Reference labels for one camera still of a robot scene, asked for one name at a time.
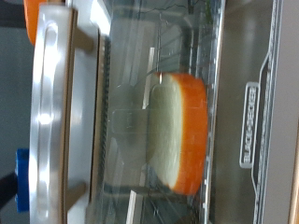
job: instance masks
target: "brand logo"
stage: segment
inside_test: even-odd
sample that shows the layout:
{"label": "brand logo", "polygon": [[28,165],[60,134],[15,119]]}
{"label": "brand logo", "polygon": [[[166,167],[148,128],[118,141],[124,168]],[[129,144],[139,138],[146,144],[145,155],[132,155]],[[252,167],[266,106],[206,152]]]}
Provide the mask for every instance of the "brand logo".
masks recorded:
{"label": "brand logo", "polygon": [[240,166],[252,168],[255,152],[257,109],[259,103],[259,83],[249,82],[246,85],[242,137],[240,148]]}

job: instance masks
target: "metal surface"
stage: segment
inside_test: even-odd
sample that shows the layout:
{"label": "metal surface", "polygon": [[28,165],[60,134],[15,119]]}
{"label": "metal surface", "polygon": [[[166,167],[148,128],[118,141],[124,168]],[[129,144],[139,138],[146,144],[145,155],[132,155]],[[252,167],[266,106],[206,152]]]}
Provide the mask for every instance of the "metal surface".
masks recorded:
{"label": "metal surface", "polygon": [[289,224],[299,223],[299,126],[297,135],[297,148],[295,156],[295,166],[292,180],[292,198],[290,207]]}
{"label": "metal surface", "polygon": [[260,82],[272,4],[271,0],[247,1],[236,10],[225,11],[210,207],[215,224],[253,223],[256,193],[252,170],[239,165],[244,95],[248,82]]}
{"label": "metal surface", "polygon": [[[85,51],[76,50],[75,56],[75,47]],[[96,48],[92,50],[93,47],[93,40],[77,28],[77,12],[74,9],[57,5],[40,7],[30,130],[29,186],[32,224],[66,223],[68,209],[85,193],[86,183],[90,181],[86,175],[90,173],[91,165],[87,168],[89,173],[86,173],[84,167],[77,167],[82,168],[79,171],[73,164],[82,151],[77,146],[85,149],[85,157],[80,157],[82,161],[86,160],[86,156],[89,157],[84,165],[88,165],[88,162],[91,164],[93,135],[89,130],[93,133],[93,126],[86,129],[84,125],[89,125],[86,118],[93,114],[96,56],[94,63],[84,63],[85,66],[94,65],[94,75],[91,75],[90,81],[80,80],[82,69],[75,67],[73,74],[73,67],[74,58],[75,62],[82,63],[94,54],[97,55]],[[90,87],[93,98],[91,97],[90,102],[87,101],[88,106],[83,107],[82,112],[78,101],[86,96],[83,94],[86,84]],[[91,139],[90,147],[88,137],[82,134],[84,132]],[[68,177],[75,179],[75,182],[69,182]],[[77,203],[83,203],[84,211],[87,206],[85,204],[84,207],[84,200]]]}
{"label": "metal surface", "polygon": [[288,223],[299,117],[299,2],[275,1],[270,39],[269,157],[259,223]]}
{"label": "metal surface", "polygon": [[39,10],[30,129],[30,222],[66,222],[68,136],[75,11]]}

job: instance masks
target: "metal handle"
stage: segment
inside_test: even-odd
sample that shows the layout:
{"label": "metal handle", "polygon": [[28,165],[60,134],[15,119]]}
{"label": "metal handle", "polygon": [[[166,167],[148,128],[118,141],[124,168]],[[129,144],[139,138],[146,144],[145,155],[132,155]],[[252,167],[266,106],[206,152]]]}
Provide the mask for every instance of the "metal handle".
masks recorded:
{"label": "metal handle", "polygon": [[30,129],[30,223],[66,223],[67,210],[84,194],[84,183],[67,189],[75,47],[93,41],[77,27],[76,10],[39,9]]}

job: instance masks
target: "bread slice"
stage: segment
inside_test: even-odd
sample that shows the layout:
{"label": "bread slice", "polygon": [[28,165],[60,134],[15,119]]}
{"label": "bread slice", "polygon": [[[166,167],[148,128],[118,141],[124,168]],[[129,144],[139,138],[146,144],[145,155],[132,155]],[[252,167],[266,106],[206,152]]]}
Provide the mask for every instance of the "bread slice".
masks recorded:
{"label": "bread slice", "polygon": [[206,89],[189,74],[156,76],[149,96],[147,160],[162,183],[192,195],[200,187],[206,156]]}

